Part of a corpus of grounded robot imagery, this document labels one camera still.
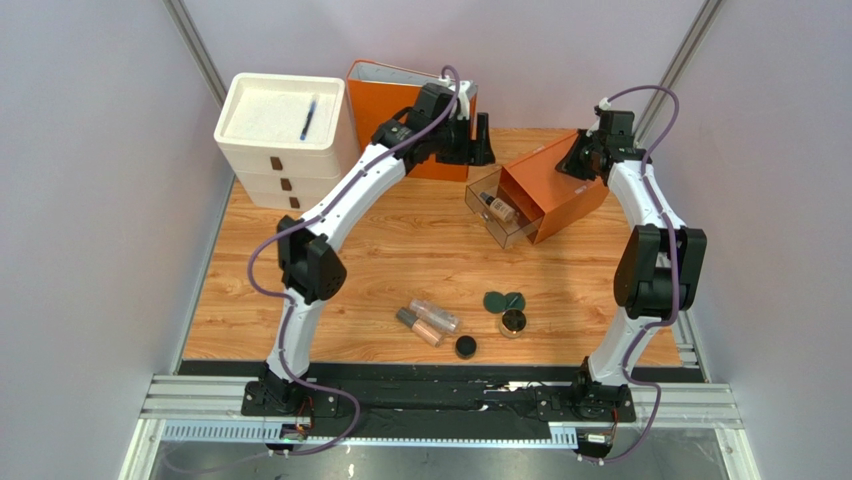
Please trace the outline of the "orange drawer cabinet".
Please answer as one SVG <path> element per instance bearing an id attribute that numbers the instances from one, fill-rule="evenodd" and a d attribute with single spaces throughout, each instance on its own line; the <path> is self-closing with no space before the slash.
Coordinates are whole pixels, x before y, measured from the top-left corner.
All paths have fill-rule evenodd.
<path id="1" fill-rule="evenodd" d="M 609 194 L 601 180 L 580 180 L 557 169 L 576 143 L 572 131 L 501 168 L 498 197 L 518 212 L 521 232 L 533 245 L 600 207 Z"/>

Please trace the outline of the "beige foundation bottle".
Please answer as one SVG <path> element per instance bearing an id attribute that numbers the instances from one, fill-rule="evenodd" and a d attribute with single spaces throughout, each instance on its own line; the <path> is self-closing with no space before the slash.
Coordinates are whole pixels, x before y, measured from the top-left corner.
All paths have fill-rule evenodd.
<path id="1" fill-rule="evenodd" d="M 504 200 L 485 191 L 481 192 L 479 197 L 498 220 L 504 223 L 512 223 L 516 220 L 517 211 Z"/>

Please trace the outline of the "clear drawer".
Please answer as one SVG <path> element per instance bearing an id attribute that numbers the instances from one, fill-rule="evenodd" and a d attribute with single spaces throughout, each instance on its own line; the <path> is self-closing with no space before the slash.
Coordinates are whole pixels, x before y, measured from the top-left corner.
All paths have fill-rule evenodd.
<path id="1" fill-rule="evenodd" d="M 483 191 L 504 200 L 513 207 L 518 213 L 516 220 L 512 223 L 498 220 L 480 199 L 479 194 Z M 468 184 L 465 203 L 503 249 L 522 240 L 532 242 L 544 216 L 532 197 L 503 168 Z"/>

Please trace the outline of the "clear tube bottle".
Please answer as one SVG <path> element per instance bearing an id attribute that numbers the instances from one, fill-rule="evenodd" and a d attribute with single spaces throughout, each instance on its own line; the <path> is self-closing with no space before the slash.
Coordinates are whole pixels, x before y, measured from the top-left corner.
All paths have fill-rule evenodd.
<path id="1" fill-rule="evenodd" d="M 442 307 L 421 299 L 412 299 L 408 308 L 421 320 L 446 333 L 456 333 L 461 321 Z"/>

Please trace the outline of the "gold cream jar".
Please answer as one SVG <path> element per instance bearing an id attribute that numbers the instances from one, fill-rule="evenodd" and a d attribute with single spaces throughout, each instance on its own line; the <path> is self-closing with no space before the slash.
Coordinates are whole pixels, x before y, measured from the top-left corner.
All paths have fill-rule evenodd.
<path id="1" fill-rule="evenodd" d="M 506 338 L 515 339 L 522 335 L 527 326 L 527 318 L 522 310 L 506 310 L 498 323 L 499 332 Z"/>

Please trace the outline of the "pink foundation bottle grey cap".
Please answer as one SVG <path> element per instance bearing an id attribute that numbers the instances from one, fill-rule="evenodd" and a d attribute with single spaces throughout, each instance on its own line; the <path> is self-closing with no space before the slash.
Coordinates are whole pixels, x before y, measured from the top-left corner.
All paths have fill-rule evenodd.
<path id="1" fill-rule="evenodd" d="M 400 308 L 397 310 L 395 318 L 432 347 L 439 347 L 443 342 L 443 334 L 420 319 L 412 310 L 405 307 Z"/>

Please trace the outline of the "black round jar lid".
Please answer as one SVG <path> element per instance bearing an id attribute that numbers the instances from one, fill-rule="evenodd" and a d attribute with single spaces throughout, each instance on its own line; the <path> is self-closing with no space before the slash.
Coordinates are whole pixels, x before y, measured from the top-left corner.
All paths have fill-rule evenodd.
<path id="1" fill-rule="evenodd" d="M 477 352 L 477 341 L 469 335 L 459 336 L 454 343 L 454 351 L 458 358 L 467 360 Z"/>

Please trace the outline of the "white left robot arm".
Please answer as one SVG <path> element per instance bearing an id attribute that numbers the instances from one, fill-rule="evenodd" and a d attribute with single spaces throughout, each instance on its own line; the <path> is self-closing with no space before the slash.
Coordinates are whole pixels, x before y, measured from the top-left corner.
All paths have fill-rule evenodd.
<path id="1" fill-rule="evenodd" d="M 349 173 L 302 218 L 285 216 L 260 245 L 275 246 L 282 271 L 281 324 L 263 372 L 245 387 L 245 416 L 287 416 L 306 405 L 304 376 L 322 312 L 347 278 L 338 252 L 374 203 L 416 166 L 494 163 L 487 114 L 473 113 L 476 86 L 447 77 L 422 86 L 413 105 L 381 123 Z"/>

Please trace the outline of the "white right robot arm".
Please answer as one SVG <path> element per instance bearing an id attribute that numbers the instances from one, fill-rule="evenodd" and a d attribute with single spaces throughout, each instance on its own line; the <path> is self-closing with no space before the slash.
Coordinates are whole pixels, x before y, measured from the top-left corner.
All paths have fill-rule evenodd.
<path id="1" fill-rule="evenodd" d="M 648 150 L 636 147 L 634 113 L 601 106 L 594 111 L 596 123 L 579 130 L 556 170 L 601 180 L 622 207 L 631 234 L 613 281 L 615 317 L 571 387 L 573 413 L 588 420 L 626 405 L 644 349 L 692 306 L 707 248 L 704 231 L 688 227 L 666 200 Z"/>

